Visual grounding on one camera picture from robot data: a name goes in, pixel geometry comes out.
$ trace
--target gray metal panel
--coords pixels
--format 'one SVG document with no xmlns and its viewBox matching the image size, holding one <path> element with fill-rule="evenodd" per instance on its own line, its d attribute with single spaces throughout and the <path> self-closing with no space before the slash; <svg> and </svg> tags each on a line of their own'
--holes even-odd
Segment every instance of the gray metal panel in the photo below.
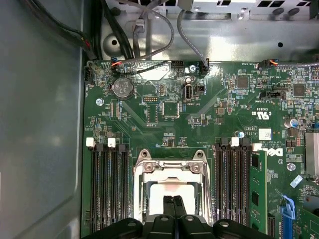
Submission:
<svg viewBox="0 0 319 239">
<path fill-rule="evenodd" d="M 232 12 L 232 7 L 215 6 L 221 9 L 220 13 L 223 14 L 199 13 L 193 16 L 186 14 L 187 19 L 183 20 L 182 26 L 189 39 L 211 61 L 262 61 L 279 58 L 283 61 L 303 62 L 309 59 L 309 54 L 313 53 L 314 49 L 318 48 L 318 21 L 309 20 L 309 7 L 301 7 L 298 14 L 287 19 L 287 12 L 296 6 L 295 3 L 295 0 L 285 1 L 283 5 L 285 11 L 278 16 L 269 14 L 270 9 L 276 9 L 273 7 L 249 8 L 243 12 L 242 20 L 237 18 L 236 11 Z M 108 4 L 110 7 L 122 10 L 117 20 L 132 42 L 135 20 L 141 11 L 136 7 L 118 4 L 115 0 L 108 0 Z M 175 27 L 175 39 L 168 51 L 152 57 L 152 60 L 198 60 L 199 58 L 178 34 L 176 20 L 180 8 L 160 6 L 155 10 L 171 21 Z M 150 52 L 165 46 L 170 39 L 167 24 L 160 18 L 151 15 L 149 17 L 153 19 L 148 21 L 146 31 L 139 34 L 141 55 L 145 53 L 145 49 Z M 110 58 L 105 52 L 112 52 L 113 56 L 117 57 L 121 55 L 119 45 L 111 44 L 115 39 L 111 32 L 107 21 L 103 19 L 101 42 L 105 49 L 104 59 Z M 283 43 L 283 47 L 278 47 L 279 42 Z"/>
<path fill-rule="evenodd" d="M 81 0 L 41 2 L 80 28 Z M 0 238 L 77 238 L 80 49 L 17 0 L 2 0 L 0 22 Z"/>
<path fill-rule="evenodd" d="M 319 133 L 306 133 L 306 172 L 319 176 Z"/>
</svg>

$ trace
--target blue pcie slot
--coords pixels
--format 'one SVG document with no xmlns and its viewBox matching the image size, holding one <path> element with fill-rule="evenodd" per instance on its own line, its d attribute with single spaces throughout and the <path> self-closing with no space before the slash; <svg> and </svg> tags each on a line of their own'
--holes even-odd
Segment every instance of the blue pcie slot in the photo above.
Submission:
<svg viewBox="0 0 319 239">
<path fill-rule="evenodd" d="M 283 216 L 283 239 L 293 239 L 293 220 Z"/>
</svg>

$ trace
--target cable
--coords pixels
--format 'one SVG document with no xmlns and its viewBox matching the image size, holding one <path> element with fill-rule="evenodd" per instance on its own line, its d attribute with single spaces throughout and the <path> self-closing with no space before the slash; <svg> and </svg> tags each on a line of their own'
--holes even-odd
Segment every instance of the cable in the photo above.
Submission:
<svg viewBox="0 0 319 239">
<path fill-rule="evenodd" d="M 167 2 L 168 0 L 153 0 L 151 1 L 148 5 L 147 8 L 153 9 L 154 7 L 157 7 L 161 5 L 164 2 Z M 139 17 L 139 19 L 143 19 L 144 22 L 146 21 L 148 15 L 145 11 L 143 11 Z M 141 52 L 140 52 L 140 45 L 139 45 L 139 32 L 143 30 L 142 26 L 137 26 L 135 25 L 134 31 L 133 31 L 133 51 L 134 51 L 134 56 L 135 57 L 140 57 Z"/>
<path fill-rule="evenodd" d="M 100 0 L 92 1 L 91 12 L 91 36 L 93 49 L 98 60 L 103 60 L 101 49 L 101 24 L 102 24 L 102 5 Z"/>
<path fill-rule="evenodd" d="M 32 0 L 34 2 L 34 4 L 44 13 L 46 14 L 52 21 L 54 21 L 59 27 L 64 28 L 65 30 L 74 32 L 79 34 L 80 36 L 82 36 L 83 38 L 86 38 L 86 35 L 84 32 L 71 28 L 68 25 L 65 25 L 64 23 L 60 22 L 59 20 L 57 20 L 53 15 L 51 15 L 48 10 L 42 5 L 42 3 L 40 3 L 38 0 Z"/>
<path fill-rule="evenodd" d="M 24 4 L 30 12 L 43 24 L 50 27 L 52 30 L 54 30 L 56 33 L 58 33 L 61 37 L 64 39 L 72 42 L 74 45 L 77 45 L 79 47 L 82 47 L 83 50 L 87 53 L 88 58 L 90 60 L 96 59 L 96 56 L 94 54 L 94 51 L 92 49 L 91 43 L 87 38 L 79 38 L 70 32 L 66 31 L 65 29 L 61 28 L 55 21 L 53 21 L 46 13 L 42 12 L 38 5 L 36 5 L 33 0 L 20 0 L 22 4 Z"/>
<path fill-rule="evenodd" d="M 208 66 L 207 60 L 205 59 L 205 57 L 203 57 L 203 54 L 190 42 L 190 40 L 187 38 L 187 36 L 185 35 L 185 33 L 184 33 L 184 31 L 183 31 L 183 29 L 181 27 L 181 21 L 183 19 L 183 16 L 184 16 L 185 12 L 186 12 L 185 10 L 182 10 L 182 11 L 180 11 L 180 13 L 178 15 L 178 18 L 177 18 L 177 30 L 178 30 L 180 36 L 182 37 L 182 39 L 200 57 L 200 59 L 203 62 L 204 66 L 207 67 Z"/>
<path fill-rule="evenodd" d="M 319 62 L 310 62 L 310 63 L 289 63 L 289 62 L 283 62 L 278 63 L 276 65 L 277 67 L 311 67 L 311 66 L 319 66 Z"/>
<path fill-rule="evenodd" d="M 108 21 L 116 39 L 119 42 L 121 53 L 123 54 L 124 58 L 125 59 L 134 58 L 130 42 L 128 40 L 128 37 L 125 35 L 125 32 L 123 31 L 119 23 L 116 21 L 116 19 L 112 15 L 111 10 L 109 9 L 109 6 L 105 2 L 105 0 L 101 0 L 101 4 L 104 10 L 104 17 Z"/>
<path fill-rule="evenodd" d="M 150 57 L 152 57 L 152 56 L 154 56 L 156 54 L 159 54 L 159 53 L 161 53 L 161 52 L 163 52 L 163 51 L 165 51 L 165 50 L 170 48 L 170 46 L 173 44 L 175 33 L 174 33 L 173 25 L 170 23 L 170 21 L 166 17 L 162 16 L 161 14 L 159 14 L 156 11 L 153 11 L 152 9 L 148 9 L 146 6 L 139 5 L 139 4 L 137 4 L 135 2 L 132 2 L 132 1 L 127 1 L 127 0 L 116 0 L 116 1 L 118 1 L 120 3 L 123 3 L 123 4 L 130 5 L 130 6 L 138 7 L 138 8 L 140 8 L 140 9 L 142 9 L 142 10 L 148 12 L 148 13 L 153 13 L 154 15 L 158 16 L 159 18 L 163 19 L 168 24 L 168 26 L 170 28 L 170 31 L 171 31 L 170 41 L 165 47 L 163 47 L 161 49 L 158 49 L 156 51 L 153 51 L 150 54 L 147 54 L 147 55 L 144 55 L 144 56 L 141 56 L 141 57 L 137 57 L 135 59 L 122 61 L 122 63 L 129 63 L 129 62 L 134 62 L 134 61 L 147 59 L 147 58 L 150 58 Z"/>
</svg>

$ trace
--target black cable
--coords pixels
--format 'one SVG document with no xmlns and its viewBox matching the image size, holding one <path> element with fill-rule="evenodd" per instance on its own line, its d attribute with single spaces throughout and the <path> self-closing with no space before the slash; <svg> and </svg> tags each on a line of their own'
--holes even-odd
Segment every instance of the black cable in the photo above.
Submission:
<svg viewBox="0 0 319 239">
<path fill-rule="evenodd" d="M 109 6 L 105 2 L 105 0 L 101 0 L 101 4 L 104 10 L 104 17 L 109 22 L 109 25 L 111 26 L 111 29 L 119 42 L 122 55 L 125 57 L 125 59 L 133 59 L 133 50 L 131 48 L 128 37 L 125 35 L 123 29 L 112 15 L 111 10 L 109 9 Z"/>
<path fill-rule="evenodd" d="M 103 60 L 101 49 L 102 5 L 100 0 L 93 0 L 91 12 L 91 36 L 94 52 L 98 60 Z"/>
<path fill-rule="evenodd" d="M 48 10 L 40 3 L 38 0 L 32 0 L 34 4 L 42 11 L 45 15 L 47 15 L 53 22 L 55 22 L 59 27 L 77 33 L 83 38 L 87 38 L 86 34 L 80 30 L 74 29 L 72 27 L 69 27 L 68 25 L 65 25 L 64 23 L 60 22 L 58 19 L 56 19 L 53 15 L 51 15 Z"/>
<path fill-rule="evenodd" d="M 93 60 L 96 59 L 96 56 L 92 50 L 92 46 L 90 41 L 87 38 L 81 38 L 71 34 L 70 32 L 66 31 L 65 29 L 61 28 L 55 21 L 53 21 L 45 12 L 42 12 L 38 5 L 33 0 L 20 0 L 22 4 L 24 4 L 31 13 L 40 20 L 43 24 L 50 27 L 56 33 L 58 33 L 64 39 L 72 42 L 74 45 L 82 47 L 83 50 L 87 53 L 89 59 Z"/>
</svg>

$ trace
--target green circuit board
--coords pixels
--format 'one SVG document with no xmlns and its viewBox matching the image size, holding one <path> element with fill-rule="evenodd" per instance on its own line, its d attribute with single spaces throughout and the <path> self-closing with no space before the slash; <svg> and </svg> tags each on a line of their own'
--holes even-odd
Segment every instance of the green circuit board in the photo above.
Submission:
<svg viewBox="0 0 319 239">
<path fill-rule="evenodd" d="M 109 61 L 88 62 L 81 237 L 133 216 L 133 166 L 142 149 L 162 159 L 190 159 L 202 149 L 211 169 L 214 219 L 222 215 L 236 220 L 234 200 L 243 198 L 238 200 L 247 219 L 240 223 L 288 238 L 282 229 L 283 195 L 302 208 L 305 195 L 319 194 L 315 176 L 305 168 L 304 137 L 319 127 L 318 76 L 318 68 L 261 67 L 253 62 L 210 62 L 209 68 L 196 61 L 114 67 Z M 298 125 L 287 127 L 291 119 Z M 238 133 L 249 142 L 244 153 L 230 149 Z M 87 138 L 100 150 L 87 147 Z M 118 152 L 106 150 L 110 138 Z M 233 156 L 224 154 L 226 148 Z M 224 181 L 224 174 L 238 174 L 237 168 L 223 168 L 224 163 L 239 164 L 236 157 L 247 163 L 240 169 L 246 191 L 238 195 L 222 188 L 239 184 L 233 178 Z M 288 170 L 291 164 L 294 169 Z M 231 200 L 228 206 L 223 199 Z M 294 229 L 307 224 L 305 220 L 293 220 Z M 313 230 L 293 234 L 319 238 Z"/>
</svg>

